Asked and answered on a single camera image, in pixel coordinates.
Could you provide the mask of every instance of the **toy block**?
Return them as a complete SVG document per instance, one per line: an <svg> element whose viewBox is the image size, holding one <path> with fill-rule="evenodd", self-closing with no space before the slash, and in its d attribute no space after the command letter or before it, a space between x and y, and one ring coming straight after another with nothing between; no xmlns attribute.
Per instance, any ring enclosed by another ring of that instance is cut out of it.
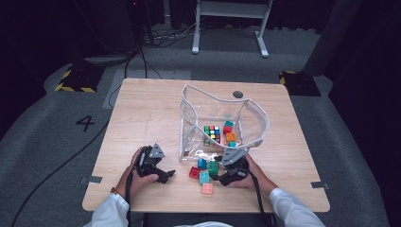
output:
<svg viewBox="0 0 401 227"><path fill-rule="evenodd" d="M212 183L204 183L201 186L201 193L203 194L213 194L213 184Z"/></svg>
<svg viewBox="0 0 401 227"><path fill-rule="evenodd" d="M217 161L210 161L208 170L209 170L209 176L218 175L218 162Z"/></svg>
<svg viewBox="0 0 401 227"><path fill-rule="evenodd" d="M200 168L200 169L202 169L202 170L207 169L207 162L206 162L206 160L204 160L204 159L202 159L202 158L199 158L199 159L198 159L198 168Z"/></svg>
<svg viewBox="0 0 401 227"><path fill-rule="evenodd" d="M233 125L234 125L233 122L231 122L231 121L226 121L226 122L224 123L224 127L223 127L223 134L227 134L227 133L229 133L229 132L232 132L232 131L233 131Z"/></svg>
<svg viewBox="0 0 401 227"><path fill-rule="evenodd" d="M232 126L234 125L234 123L231 122L231 121L226 121L226 123L224 123L224 125L225 125L225 126L232 127Z"/></svg>
<svg viewBox="0 0 401 227"><path fill-rule="evenodd" d="M223 127L223 134L227 134L233 131L233 127L224 126Z"/></svg>
<svg viewBox="0 0 401 227"><path fill-rule="evenodd" d="M209 173L208 172L201 172L200 173L200 184L202 183L209 183Z"/></svg>
<svg viewBox="0 0 401 227"><path fill-rule="evenodd" d="M191 167L191 171L189 172L189 177L193 178L193 179L199 179L200 178L200 172L201 169L200 168L196 168L196 167Z"/></svg>
<svg viewBox="0 0 401 227"><path fill-rule="evenodd" d="M235 134L230 132L226 134L226 141L227 143L235 142Z"/></svg>

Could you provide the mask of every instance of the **red cube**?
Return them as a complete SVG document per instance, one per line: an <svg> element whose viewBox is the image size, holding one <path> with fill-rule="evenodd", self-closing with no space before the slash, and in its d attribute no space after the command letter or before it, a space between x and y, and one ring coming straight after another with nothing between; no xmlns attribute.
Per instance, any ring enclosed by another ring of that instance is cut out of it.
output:
<svg viewBox="0 0 401 227"><path fill-rule="evenodd" d="M200 172L201 172L200 168L196 168L196 167L192 166L191 171L189 172L189 177L193 178L193 179L199 179L200 178Z"/></svg>

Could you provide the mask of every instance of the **colorful cube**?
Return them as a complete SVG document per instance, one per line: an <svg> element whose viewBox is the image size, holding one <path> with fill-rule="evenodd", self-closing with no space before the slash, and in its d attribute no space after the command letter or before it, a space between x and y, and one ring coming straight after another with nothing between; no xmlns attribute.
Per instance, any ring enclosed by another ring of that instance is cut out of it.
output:
<svg viewBox="0 0 401 227"><path fill-rule="evenodd" d="M229 132L232 132L233 131L233 125L234 125L233 122L226 121L226 123L224 124L224 127L223 127L223 134L227 134Z"/></svg>
<svg viewBox="0 0 401 227"><path fill-rule="evenodd" d="M200 173L200 184L202 183L209 183L209 173L208 172L201 172Z"/></svg>
<svg viewBox="0 0 401 227"><path fill-rule="evenodd" d="M219 126L205 126L203 128L204 132L210 136L214 141L220 143L220 128ZM213 141L210 141L209 138L205 137L204 138L204 143L205 146L209 147L211 145L214 145Z"/></svg>
<svg viewBox="0 0 401 227"><path fill-rule="evenodd" d="M198 159L198 168L200 168L200 169L202 169L202 170L207 169L207 162L206 162L206 160L204 160L204 159L202 159L202 158L199 158L199 159Z"/></svg>
<svg viewBox="0 0 401 227"><path fill-rule="evenodd" d="M230 142L235 142L235 134L232 132L229 132L226 134L226 142L230 143Z"/></svg>
<svg viewBox="0 0 401 227"><path fill-rule="evenodd" d="M218 175L218 162L217 161L210 161L208 170L209 170L209 176Z"/></svg>
<svg viewBox="0 0 401 227"><path fill-rule="evenodd" d="M204 183L201 186L201 193L203 194L213 194L213 184L212 183Z"/></svg>
<svg viewBox="0 0 401 227"><path fill-rule="evenodd" d="M200 172L201 169L200 168L196 168L196 167L191 167L191 171L189 172L189 177L193 178L193 179L199 179L200 178Z"/></svg>

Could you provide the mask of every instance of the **white table frame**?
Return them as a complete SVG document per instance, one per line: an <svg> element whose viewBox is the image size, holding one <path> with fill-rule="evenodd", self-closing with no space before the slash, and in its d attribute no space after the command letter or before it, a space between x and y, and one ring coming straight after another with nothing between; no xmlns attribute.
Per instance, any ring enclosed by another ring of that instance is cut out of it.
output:
<svg viewBox="0 0 401 227"><path fill-rule="evenodd" d="M230 2L209 2L198 0L196 26L194 42L192 45L192 53L199 54L200 38L201 38L201 16L226 16L226 17L243 17L262 19L259 31L255 31L257 43L263 58L269 56L268 49L263 41L263 33L265 32L266 23L270 15L271 4L273 0L269 0L267 4L248 4L248 3L230 3Z"/></svg>

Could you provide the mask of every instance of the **hazard tape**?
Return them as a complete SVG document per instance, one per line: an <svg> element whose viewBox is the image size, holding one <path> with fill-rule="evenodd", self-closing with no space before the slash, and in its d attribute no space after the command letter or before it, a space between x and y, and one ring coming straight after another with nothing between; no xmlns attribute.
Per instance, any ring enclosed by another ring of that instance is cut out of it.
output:
<svg viewBox="0 0 401 227"><path fill-rule="evenodd" d="M72 66L67 69L67 71L62 75L62 78L59 82L59 85L56 87L56 91L66 91L66 92L87 92L87 93L95 93L96 92L96 87L87 87L87 86L65 86L66 81L69 79L71 80L72 76Z"/></svg>

